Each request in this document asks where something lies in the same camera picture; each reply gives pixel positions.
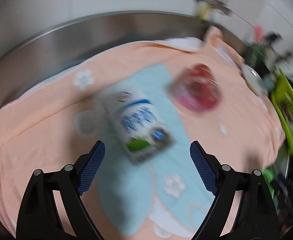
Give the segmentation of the white blue milk carton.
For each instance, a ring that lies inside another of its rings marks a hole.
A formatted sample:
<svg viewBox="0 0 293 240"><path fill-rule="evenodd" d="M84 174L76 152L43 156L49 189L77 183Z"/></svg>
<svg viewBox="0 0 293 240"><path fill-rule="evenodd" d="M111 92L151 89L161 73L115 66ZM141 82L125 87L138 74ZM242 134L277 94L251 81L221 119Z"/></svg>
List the white blue milk carton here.
<svg viewBox="0 0 293 240"><path fill-rule="evenodd" d="M101 138L109 152L120 152L137 165L174 144L154 100L140 89L117 84L102 91L100 101L105 111Z"/></svg>

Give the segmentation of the green plastic trash basket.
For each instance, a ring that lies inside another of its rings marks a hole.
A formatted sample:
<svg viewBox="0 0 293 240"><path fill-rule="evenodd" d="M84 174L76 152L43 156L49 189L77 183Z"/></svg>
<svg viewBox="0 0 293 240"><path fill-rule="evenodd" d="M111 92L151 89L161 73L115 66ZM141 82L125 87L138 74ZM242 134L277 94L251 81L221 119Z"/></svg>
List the green plastic trash basket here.
<svg viewBox="0 0 293 240"><path fill-rule="evenodd" d="M271 169L269 169L269 168L264 169L264 170L262 171L262 173L263 173L263 177L264 177L264 179L265 179L265 181L266 181L266 184L267 184L268 186L270 186L271 182L274 181L274 180L276 179L276 175L275 175L274 172L273 172Z"/></svg>

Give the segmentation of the pink bath towel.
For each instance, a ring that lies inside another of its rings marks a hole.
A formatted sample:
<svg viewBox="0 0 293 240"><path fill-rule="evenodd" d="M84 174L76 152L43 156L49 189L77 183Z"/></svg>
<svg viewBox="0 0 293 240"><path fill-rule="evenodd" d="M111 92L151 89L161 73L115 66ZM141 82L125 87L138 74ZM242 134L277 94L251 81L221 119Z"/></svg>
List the pink bath towel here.
<svg viewBox="0 0 293 240"><path fill-rule="evenodd" d="M191 239L213 195L189 153L192 141L237 171L272 164L284 132L271 101L242 77L243 59L210 27L195 50L137 42L101 53L0 110L0 221L16 232L23 193L35 169L57 171L97 140L105 157L82 201L105 239ZM166 88L205 64L222 98L204 114L183 109ZM153 102L174 138L168 150L133 165L102 106L102 90L121 82Z"/></svg>

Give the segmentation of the white shallow dish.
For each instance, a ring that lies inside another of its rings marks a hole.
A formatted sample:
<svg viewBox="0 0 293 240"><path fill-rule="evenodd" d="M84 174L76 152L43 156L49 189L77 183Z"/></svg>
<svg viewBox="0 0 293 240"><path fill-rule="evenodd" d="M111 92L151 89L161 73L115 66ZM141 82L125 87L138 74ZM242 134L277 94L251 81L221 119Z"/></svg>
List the white shallow dish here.
<svg viewBox="0 0 293 240"><path fill-rule="evenodd" d="M258 73L248 66L247 64L243 64L242 66L242 76L246 81L248 87L256 94L256 95L265 95L268 96L268 90L264 85L262 78L258 75Z"/></svg>

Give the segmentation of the green dish rack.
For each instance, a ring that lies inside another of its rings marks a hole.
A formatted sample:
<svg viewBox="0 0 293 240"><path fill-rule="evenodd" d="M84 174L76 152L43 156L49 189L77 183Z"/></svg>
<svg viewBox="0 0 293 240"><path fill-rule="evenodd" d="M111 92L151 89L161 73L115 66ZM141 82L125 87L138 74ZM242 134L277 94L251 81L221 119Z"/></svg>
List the green dish rack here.
<svg viewBox="0 0 293 240"><path fill-rule="evenodd" d="M293 156L293 89L283 72L278 74L270 98L285 133L288 153Z"/></svg>

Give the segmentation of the pink dish brush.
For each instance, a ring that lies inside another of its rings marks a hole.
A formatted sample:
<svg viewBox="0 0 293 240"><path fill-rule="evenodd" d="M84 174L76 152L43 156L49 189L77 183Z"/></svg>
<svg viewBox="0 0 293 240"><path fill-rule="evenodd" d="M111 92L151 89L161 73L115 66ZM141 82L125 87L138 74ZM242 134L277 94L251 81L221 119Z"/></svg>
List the pink dish brush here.
<svg viewBox="0 0 293 240"><path fill-rule="evenodd" d="M256 25L254 28L254 40L256 43L262 43L264 30L261 25Z"/></svg>

